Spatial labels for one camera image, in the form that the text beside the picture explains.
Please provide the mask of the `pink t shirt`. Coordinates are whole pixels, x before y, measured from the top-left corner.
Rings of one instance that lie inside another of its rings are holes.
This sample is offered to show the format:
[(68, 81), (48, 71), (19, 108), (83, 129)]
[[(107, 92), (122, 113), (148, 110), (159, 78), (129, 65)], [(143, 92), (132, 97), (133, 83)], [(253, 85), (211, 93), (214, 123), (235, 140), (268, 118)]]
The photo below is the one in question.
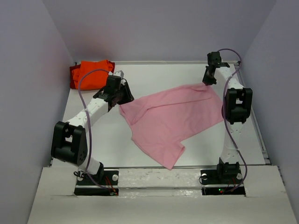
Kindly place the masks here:
[(120, 106), (132, 141), (171, 170), (185, 151), (182, 141), (223, 121), (222, 100), (204, 84), (188, 84)]

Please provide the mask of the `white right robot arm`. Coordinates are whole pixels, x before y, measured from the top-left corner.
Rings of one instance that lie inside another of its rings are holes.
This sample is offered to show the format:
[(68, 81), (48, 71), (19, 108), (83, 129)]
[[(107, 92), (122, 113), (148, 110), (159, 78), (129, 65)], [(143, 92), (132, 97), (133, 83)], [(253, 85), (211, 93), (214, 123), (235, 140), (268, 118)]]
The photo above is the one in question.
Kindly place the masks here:
[(215, 169), (201, 171), (203, 185), (220, 185), (237, 179), (241, 173), (238, 141), (241, 130), (250, 117), (253, 91), (244, 87), (236, 78), (238, 70), (230, 71), (227, 62), (223, 62), (221, 50), (207, 54), (207, 66), (202, 82), (206, 86), (223, 85), (221, 114), (225, 125), (225, 139), (219, 162)]

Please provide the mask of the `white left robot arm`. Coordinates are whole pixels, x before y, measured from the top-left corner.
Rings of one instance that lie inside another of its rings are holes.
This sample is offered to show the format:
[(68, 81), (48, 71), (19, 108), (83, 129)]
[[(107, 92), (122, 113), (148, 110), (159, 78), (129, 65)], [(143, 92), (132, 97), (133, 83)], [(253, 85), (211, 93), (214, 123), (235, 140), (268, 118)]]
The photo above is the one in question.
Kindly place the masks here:
[(89, 104), (79, 94), (84, 109), (72, 119), (59, 121), (54, 126), (51, 156), (76, 166), (87, 174), (92, 184), (99, 184), (104, 177), (104, 166), (92, 157), (92, 126), (114, 106), (134, 100), (123, 74), (109, 75), (106, 85), (94, 94)]

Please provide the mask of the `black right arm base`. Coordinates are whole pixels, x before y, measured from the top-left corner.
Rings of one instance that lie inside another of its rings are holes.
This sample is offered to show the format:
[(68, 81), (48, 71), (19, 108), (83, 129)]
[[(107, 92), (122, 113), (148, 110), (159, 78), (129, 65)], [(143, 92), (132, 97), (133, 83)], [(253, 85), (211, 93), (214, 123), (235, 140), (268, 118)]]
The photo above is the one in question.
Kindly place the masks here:
[(233, 171), (231, 174), (217, 173), (217, 169), (203, 169), (200, 171), (199, 183), (201, 184), (201, 193), (203, 196), (227, 196), (241, 195), (245, 196), (245, 188), (242, 182), (242, 173)]

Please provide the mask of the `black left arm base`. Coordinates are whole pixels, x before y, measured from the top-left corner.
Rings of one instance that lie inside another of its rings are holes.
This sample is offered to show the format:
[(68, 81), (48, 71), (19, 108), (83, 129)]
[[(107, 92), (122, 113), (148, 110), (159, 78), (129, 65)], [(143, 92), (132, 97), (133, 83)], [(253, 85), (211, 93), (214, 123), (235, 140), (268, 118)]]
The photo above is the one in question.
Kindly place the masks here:
[(119, 170), (105, 169), (104, 176), (99, 181), (96, 176), (92, 175), (92, 179), (82, 172), (73, 172), (76, 179), (74, 195), (76, 196), (118, 196), (118, 180)]

